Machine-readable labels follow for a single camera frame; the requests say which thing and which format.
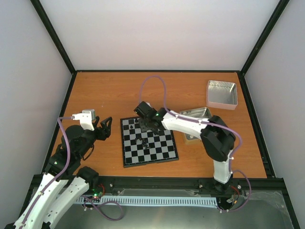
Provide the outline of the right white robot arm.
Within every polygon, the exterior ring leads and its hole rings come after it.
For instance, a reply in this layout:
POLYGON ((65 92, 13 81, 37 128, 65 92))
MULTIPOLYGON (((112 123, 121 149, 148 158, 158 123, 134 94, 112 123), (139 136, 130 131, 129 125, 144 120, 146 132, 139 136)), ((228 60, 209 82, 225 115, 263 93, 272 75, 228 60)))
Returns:
POLYGON ((200 139, 213 160, 214 190, 220 194, 228 190, 233 178, 231 161, 236 137, 220 117, 189 117, 165 107, 155 110, 144 101, 135 107, 134 112, 140 117, 140 125, 149 130, 178 131, 200 139))

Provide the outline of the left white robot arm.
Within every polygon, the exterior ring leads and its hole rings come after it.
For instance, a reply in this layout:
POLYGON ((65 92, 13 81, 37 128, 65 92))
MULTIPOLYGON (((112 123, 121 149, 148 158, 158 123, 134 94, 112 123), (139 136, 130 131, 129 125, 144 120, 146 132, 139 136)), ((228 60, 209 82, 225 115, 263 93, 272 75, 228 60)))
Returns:
POLYGON ((85 154, 94 149, 97 140, 106 140, 111 134, 112 118, 100 120, 93 110, 73 114, 71 120, 79 121, 62 131, 62 143, 50 158, 41 183, 19 218, 6 225, 7 229, 53 229, 66 211, 86 191, 94 192, 99 186, 99 174, 90 167, 80 167, 85 154))

